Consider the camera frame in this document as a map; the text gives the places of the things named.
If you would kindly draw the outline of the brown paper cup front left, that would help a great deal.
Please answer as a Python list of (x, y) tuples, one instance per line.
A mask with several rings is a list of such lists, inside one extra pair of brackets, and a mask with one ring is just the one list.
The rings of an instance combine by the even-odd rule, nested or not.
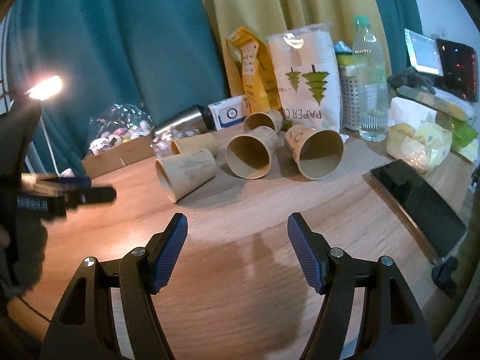
[(160, 184), (172, 203), (178, 203), (216, 177), (216, 160), (206, 149), (158, 158), (155, 163)]

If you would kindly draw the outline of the brown paper cup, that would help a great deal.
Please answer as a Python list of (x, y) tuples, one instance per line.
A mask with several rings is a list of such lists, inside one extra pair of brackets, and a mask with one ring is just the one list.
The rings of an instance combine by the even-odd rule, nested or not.
[(206, 149), (216, 158), (219, 155), (220, 147), (220, 141), (212, 133), (174, 139), (171, 143), (174, 155)]
[(277, 143), (278, 134), (267, 126), (235, 136), (226, 147), (227, 165), (240, 178), (260, 179), (270, 171)]
[(284, 143), (299, 172), (308, 180), (321, 180), (341, 164), (344, 144), (335, 131), (293, 125), (287, 130)]
[(250, 132), (258, 127), (269, 127), (278, 133), (283, 126), (283, 115), (277, 110), (251, 113), (244, 121), (244, 131)]
[(158, 158), (155, 163), (160, 184), (172, 203), (178, 203), (216, 177), (216, 160), (206, 149)]

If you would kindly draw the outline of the brown paper cup back left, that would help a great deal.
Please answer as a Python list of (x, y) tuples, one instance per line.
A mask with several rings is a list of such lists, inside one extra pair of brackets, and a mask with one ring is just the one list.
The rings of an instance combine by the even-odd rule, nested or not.
[(220, 141), (212, 133), (174, 139), (171, 143), (174, 155), (206, 149), (216, 158), (219, 155), (220, 147)]

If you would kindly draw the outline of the brown paper cup right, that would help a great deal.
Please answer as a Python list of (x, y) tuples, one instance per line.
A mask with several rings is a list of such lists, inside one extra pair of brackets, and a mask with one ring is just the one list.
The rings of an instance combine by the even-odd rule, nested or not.
[(287, 130), (284, 143), (299, 172), (308, 180), (321, 180), (341, 164), (344, 144), (335, 131), (293, 125)]

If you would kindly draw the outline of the brown paper cup back centre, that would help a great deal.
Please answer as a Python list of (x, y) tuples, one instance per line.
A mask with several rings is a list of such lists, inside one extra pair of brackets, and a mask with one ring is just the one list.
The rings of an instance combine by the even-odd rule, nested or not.
[(278, 133), (283, 126), (283, 115), (277, 110), (251, 113), (244, 121), (244, 131), (250, 132), (258, 127), (269, 127)]

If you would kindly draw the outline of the cardboard box with trinkets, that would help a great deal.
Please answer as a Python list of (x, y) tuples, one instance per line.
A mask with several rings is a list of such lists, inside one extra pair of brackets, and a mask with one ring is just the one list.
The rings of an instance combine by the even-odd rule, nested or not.
[(90, 179), (94, 179), (143, 161), (153, 155), (151, 138), (149, 136), (141, 136), (97, 155), (85, 157), (81, 163), (86, 175)]

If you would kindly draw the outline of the black tablet on table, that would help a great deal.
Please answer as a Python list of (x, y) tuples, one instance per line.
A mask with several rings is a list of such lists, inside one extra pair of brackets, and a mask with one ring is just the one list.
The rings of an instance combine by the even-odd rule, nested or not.
[(412, 224), (434, 265), (446, 261), (466, 238), (458, 213), (405, 161), (374, 167), (369, 174)]

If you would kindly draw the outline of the bright desk lamp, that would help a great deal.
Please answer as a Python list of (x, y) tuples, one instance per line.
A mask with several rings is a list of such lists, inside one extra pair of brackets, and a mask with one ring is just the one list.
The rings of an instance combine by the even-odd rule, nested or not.
[(51, 76), (30, 88), (25, 94), (31, 99), (43, 102), (58, 94), (62, 88), (62, 79), (59, 76)]

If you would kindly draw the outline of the crinkled clear plastic bag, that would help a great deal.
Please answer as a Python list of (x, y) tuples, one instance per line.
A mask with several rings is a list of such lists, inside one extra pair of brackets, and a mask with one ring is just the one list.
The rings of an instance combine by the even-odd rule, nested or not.
[(151, 116), (130, 104), (113, 104), (89, 120), (88, 155), (98, 155), (131, 140), (148, 136), (153, 129)]

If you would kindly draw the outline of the teal curtain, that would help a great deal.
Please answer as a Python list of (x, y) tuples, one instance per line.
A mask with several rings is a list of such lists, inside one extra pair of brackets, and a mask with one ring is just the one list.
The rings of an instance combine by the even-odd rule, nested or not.
[(9, 86), (23, 93), (52, 76), (63, 87), (33, 139), (47, 172), (83, 172), (89, 122), (112, 105), (145, 107), (160, 124), (229, 94), (202, 0), (16, 0)]

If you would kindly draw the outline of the yellow plastic bag of items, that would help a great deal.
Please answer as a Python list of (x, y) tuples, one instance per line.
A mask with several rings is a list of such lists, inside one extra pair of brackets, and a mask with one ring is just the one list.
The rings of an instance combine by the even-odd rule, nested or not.
[(388, 129), (388, 155), (402, 159), (422, 173), (439, 166), (447, 158), (451, 147), (452, 133), (436, 123), (424, 122), (417, 129), (400, 123)]

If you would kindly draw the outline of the stainless steel thermos flask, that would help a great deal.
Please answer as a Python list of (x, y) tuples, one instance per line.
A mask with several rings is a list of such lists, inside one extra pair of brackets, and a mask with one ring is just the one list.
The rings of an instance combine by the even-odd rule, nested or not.
[(215, 123), (212, 113), (206, 106), (193, 105), (156, 126), (152, 136), (159, 137), (171, 128), (177, 131), (183, 128), (196, 128), (200, 133), (206, 133), (215, 129)]

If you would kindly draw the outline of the green plastic folder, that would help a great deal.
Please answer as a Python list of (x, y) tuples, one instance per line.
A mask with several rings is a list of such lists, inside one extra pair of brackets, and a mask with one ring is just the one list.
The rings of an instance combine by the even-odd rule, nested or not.
[(452, 147), (465, 149), (479, 136), (479, 132), (473, 127), (476, 117), (460, 120), (442, 111), (435, 117), (435, 122), (452, 133)]

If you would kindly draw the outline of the small white blue box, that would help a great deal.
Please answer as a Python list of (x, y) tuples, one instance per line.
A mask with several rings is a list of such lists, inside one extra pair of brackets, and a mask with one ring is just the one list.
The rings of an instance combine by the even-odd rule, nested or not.
[(216, 131), (239, 125), (250, 114), (250, 108), (245, 95), (229, 97), (225, 100), (208, 105)]

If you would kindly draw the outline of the perforated metal utensil holder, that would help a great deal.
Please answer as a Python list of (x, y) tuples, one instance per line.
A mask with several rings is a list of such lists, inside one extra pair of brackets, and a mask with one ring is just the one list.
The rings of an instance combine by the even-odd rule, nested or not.
[(340, 66), (338, 70), (343, 105), (343, 127), (358, 131), (360, 128), (360, 104), (357, 69), (354, 65), (350, 65)]

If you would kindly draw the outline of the yellow paper bag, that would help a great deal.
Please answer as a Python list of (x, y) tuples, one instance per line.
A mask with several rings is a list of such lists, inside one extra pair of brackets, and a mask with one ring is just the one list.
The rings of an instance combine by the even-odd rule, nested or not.
[(269, 48), (245, 27), (237, 28), (228, 42), (241, 52), (241, 81), (250, 112), (279, 111), (281, 101)]

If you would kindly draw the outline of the clear plastic water bottle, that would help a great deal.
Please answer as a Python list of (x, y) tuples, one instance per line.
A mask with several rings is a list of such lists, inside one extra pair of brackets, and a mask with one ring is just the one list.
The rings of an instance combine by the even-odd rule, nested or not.
[(359, 133), (365, 141), (384, 141), (387, 136), (388, 96), (383, 48), (367, 16), (355, 16), (352, 54), (358, 70)]

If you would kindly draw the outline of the black pc case with lights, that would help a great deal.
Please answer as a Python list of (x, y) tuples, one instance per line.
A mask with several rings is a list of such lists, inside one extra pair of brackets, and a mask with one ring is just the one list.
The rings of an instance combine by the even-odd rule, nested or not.
[(442, 64), (442, 87), (466, 102), (478, 102), (476, 51), (466, 44), (438, 38), (436, 44)]

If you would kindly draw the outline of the computer monitor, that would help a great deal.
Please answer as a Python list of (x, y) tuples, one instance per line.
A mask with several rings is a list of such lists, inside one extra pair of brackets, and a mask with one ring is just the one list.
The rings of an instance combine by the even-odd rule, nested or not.
[(410, 64), (420, 73), (442, 77), (443, 67), (436, 41), (407, 28), (404, 35)]

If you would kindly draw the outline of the pack of white paper cups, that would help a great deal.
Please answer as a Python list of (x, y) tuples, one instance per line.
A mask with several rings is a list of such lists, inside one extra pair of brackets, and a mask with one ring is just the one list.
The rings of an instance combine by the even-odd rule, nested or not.
[(342, 97), (330, 28), (311, 24), (268, 37), (281, 107), (291, 125), (340, 130)]

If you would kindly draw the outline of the yellow curtain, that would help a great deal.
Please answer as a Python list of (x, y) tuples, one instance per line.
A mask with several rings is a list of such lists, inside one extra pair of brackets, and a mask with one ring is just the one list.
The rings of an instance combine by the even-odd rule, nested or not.
[(376, 0), (202, 0), (224, 62), (230, 94), (242, 94), (239, 54), (228, 43), (245, 27), (261, 41), (268, 36), (310, 24), (331, 24), (335, 41), (353, 42), (354, 16), (368, 16), (382, 48), (388, 48)]

